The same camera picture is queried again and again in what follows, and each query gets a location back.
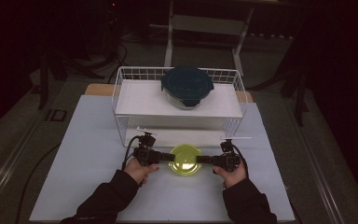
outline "dark floor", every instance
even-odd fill
[[[127,49],[125,63],[130,66],[163,66],[165,48],[123,40]],[[251,87],[271,78],[290,46],[291,40],[250,36],[241,52],[243,83]],[[177,47],[173,49],[172,65],[193,65],[210,68],[234,68],[229,49]],[[65,134],[77,101],[90,83],[106,82],[116,64],[97,71],[105,80],[90,79],[72,73],[66,81],[50,76],[50,98],[45,110],[38,111],[38,95],[27,93],[0,119],[0,167],[13,151],[22,147],[13,172],[7,176],[6,187],[0,192],[0,223],[12,223],[16,218],[21,192],[31,170],[42,156],[59,144]],[[38,82],[38,71],[31,74]],[[302,223],[358,223],[358,187],[343,159],[337,142],[312,97],[306,92],[309,112],[303,113],[304,126],[294,119],[295,96],[282,98],[277,83],[262,91],[252,91],[269,141],[279,165],[287,193]],[[49,109],[67,111],[64,121],[48,121]],[[21,222],[28,218],[41,190],[55,151],[35,170],[21,210]]]

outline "robotic hand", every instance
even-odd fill
[[[135,157],[138,160],[138,162],[142,166],[148,166],[148,165],[151,165],[154,163],[159,163],[160,161],[174,161],[175,160],[175,155],[173,155],[171,153],[155,151],[152,148],[152,146],[156,142],[156,138],[151,136],[152,133],[148,133],[146,131],[140,130],[139,128],[137,130],[144,132],[145,135],[143,135],[143,136],[137,135],[131,139],[129,146],[127,147],[126,157],[125,157],[122,167],[121,167],[122,170],[124,170],[124,167],[126,166],[127,160],[129,158],[128,153],[129,153],[129,150],[131,147],[131,143],[134,139],[139,140],[139,146],[133,150],[132,155],[133,155],[133,157]]]
[[[245,158],[241,155],[241,152],[238,148],[231,143],[231,139],[226,139],[226,142],[220,144],[220,147],[223,150],[223,154],[220,156],[198,156],[196,158],[198,163],[208,163],[213,166],[219,166],[225,169],[228,172],[233,172],[240,165],[241,160],[245,166],[247,173],[247,164]]]

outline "hand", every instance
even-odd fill
[[[235,169],[231,173],[219,166],[214,166],[213,169],[218,175],[223,177],[223,179],[225,180],[223,184],[226,185],[227,189],[238,184],[239,182],[246,179],[247,177],[246,170],[242,160],[240,165],[237,167],[237,169]]]
[[[157,171],[158,164],[152,164],[149,166],[141,166],[136,158],[132,158],[129,163],[127,163],[124,172],[129,174],[138,184],[145,184],[147,182],[148,174]]]

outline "black sleeve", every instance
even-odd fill
[[[117,170],[109,183],[98,186],[77,208],[76,215],[62,220],[61,223],[115,223],[117,213],[130,204],[138,188],[130,175]]]
[[[266,195],[260,193],[249,178],[225,189],[223,199],[227,214],[235,223],[277,223],[277,217],[269,211]]]

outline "plastic container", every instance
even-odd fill
[[[174,67],[161,79],[169,102],[181,109],[193,109],[213,90],[212,78],[195,67]]]

